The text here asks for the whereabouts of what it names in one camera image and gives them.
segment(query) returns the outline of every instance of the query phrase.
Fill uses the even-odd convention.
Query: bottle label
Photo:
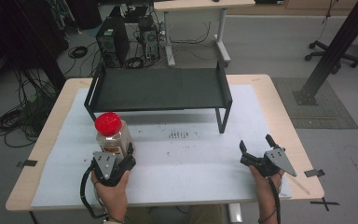
[[[121,151],[121,147],[102,147],[102,149],[105,152],[112,152],[118,155],[123,154],[123,152]]]

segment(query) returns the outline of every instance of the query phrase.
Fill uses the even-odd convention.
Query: black metal pole
[[[358,36],[358,1],[350,15],[338,30],[324,56],[316,65],[309,79],[300,91],[294,91],[299,105],[316,105],[315,95],[324,84],[331,70]]]

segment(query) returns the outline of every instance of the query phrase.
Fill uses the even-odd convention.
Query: desktop computer
[[[138,22],[140,38],[144,47],[145,58],[153,61],[159,58],[158,28],[153,24],[151,15],[140,18]]]
[[[96,35],[96,39],[104,66],[123,67],[130,49],[123,18],[107,17]]]

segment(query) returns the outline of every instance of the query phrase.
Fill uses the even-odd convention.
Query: plastic bottle
[[[102,151],[116,154],[117,163],[127,156],[131,135],[126,121],[113,112],[101,114],[94,123],[97,130],[97,142]]]

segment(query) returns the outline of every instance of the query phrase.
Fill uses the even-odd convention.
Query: chair leg
[[[310,49],[315,49],[317,47],[319,47],[322,50],[327,50],[328,46],[325,45],[324,43],[320,42],[319,40],[316,40],[312,43],[309,44],[309,48]],[[324,56],[324,51],[316,51],[316,52],[312,52],[309,55],[306,55],[304,60],[305,61],[310,61],[312,59],[313,56]],[[354,68],[358,65],[358,57],[352,56],[350,54],[344,54],[341,57],[342,59],[346,59],[349,61],[352,61],[353,63],[351,64],[351,67]],[[339,68],[341,68],[341,63],[338,62],[336,64],[336,66],[333,68],[333,70],[331,71],[332,74],[335,74],[338,72]]]

